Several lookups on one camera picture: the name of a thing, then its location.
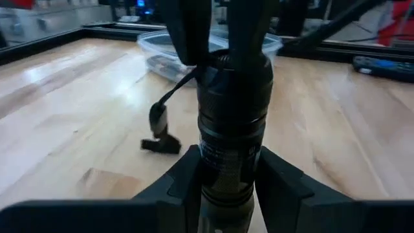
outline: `wooden table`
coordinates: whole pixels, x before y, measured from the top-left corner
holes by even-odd
[[[140,150],[148,111],[174,83],[135,43],[83,39],[0,67],[0,208],[26,199],[130,198],[179,156]],[[277,58],[263,144],[358,199],[414,199],[414,86],[348,64]],[[168,102],[182,153],[197,95]],[[252,232],[264,229],[259,206]]]

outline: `red object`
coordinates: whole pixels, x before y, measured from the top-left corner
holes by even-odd
[[[0,0],[0,7],[31,9],[34,0]]]
[[[378,35],[380,36],[380,38],[378,39],[378,43],[385,46],[390,46],[392,40],[395,38],[414,41],[414,36],[389,37],[390,35],[395,35],[398,33],[400,24],[404,22],[404,16],[407,14],[407,11],[409,10],[409,5],[411,4],[411,1],[395,2],[393,4],[394,23],[378,31]],[[402,31],[398,34],[414,35],[414,18],[409,18]]]

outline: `black metal frame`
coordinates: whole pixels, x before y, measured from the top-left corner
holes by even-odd
[[[0,49],[0,65],[20,60],[83,38],[136,41],[137,36],[142,33],[163,29],[165,27],[160,25],[134,25],[128,23],[89,25],[55,36]],[[355,56],[368,56],[414,63],[414,50],[333,42],[323,42],[312,50],[282,48],[278,55],[341,63],[352,63]]]

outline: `plastic lid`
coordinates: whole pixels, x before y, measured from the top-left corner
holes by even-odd
[[[228,32],[220,28],[212,28],[210,34],[214,37],[220,38],[225,42],[224,47],[228,48]],[[264,54],[269,52],[275,52],[282,48],[282,39],[279,36],[266,33],[265,39],[263,40],[262,51]]]
[[[167,58],[179,58],[167,30],[141,34],[138,36],[138,44],[143,49],[159,53]],[[212,52],[219,49],[225,49],[226,43],[220,38],[210,36],[208,47],[210,52]]]

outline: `black clip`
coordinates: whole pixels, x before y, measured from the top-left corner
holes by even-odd
[[[154,138],[159,140],[141,140],[141,149],[157,153],[180,153],[180,141],[168,134],[167,107],[164,104],[153,104],[149,110],[149,125]]]

